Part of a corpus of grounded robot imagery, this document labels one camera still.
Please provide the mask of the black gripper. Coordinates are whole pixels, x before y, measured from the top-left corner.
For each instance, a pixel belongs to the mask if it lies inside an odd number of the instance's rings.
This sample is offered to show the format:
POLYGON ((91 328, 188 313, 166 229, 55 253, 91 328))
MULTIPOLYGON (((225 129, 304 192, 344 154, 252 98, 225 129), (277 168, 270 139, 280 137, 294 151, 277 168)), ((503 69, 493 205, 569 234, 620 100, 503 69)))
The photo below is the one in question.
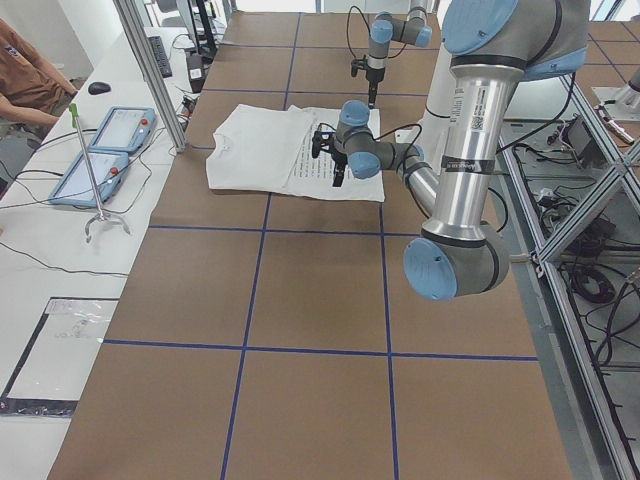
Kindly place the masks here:
POLYGON ((368 88, 368 106, 374 108, 377 98, 377 85, 384 80, 385 59, 368 58, 366 65, 366 79, 370 83, 368 88))
POLYGON ((347 155, 334 149, 331 154, 334 161, 333 187, 340 187, 341 181, 346 178, 346 166, 348 165, 347 155))

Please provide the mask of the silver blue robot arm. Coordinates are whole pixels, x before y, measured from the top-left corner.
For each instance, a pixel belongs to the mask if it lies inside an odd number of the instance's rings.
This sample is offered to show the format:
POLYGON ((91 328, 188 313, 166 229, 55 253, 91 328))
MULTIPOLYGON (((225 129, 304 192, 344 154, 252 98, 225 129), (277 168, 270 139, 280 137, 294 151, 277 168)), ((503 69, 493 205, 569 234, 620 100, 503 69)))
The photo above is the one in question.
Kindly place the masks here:
POLYGON ((438 1, 415 0, 405 20, 394 18, 388 12, 379 13, 373 22, 369 34, 369 48, 364 60, 365 77, 369 84, 368 107, 373 109, 376 103, 378 86, 383 81, 390 43, 426 47, 432 37, 432 29, 427 24, 430 13, 435 13, 438 1))
POLYGON ((585 1, 454 1, 441 54, 454 84, 438 169, 421 146, 377 140, 369 106, 346 102, 334 132, 316 134, 334 174, 368 179, 392 170, 426 211, 420 236, 404 252, 412 288, 430 300, 479 294, 509 269, 504 241, 483 219, 504 114, 518 84, 573 73, 585 62, 590 6, 585 1))

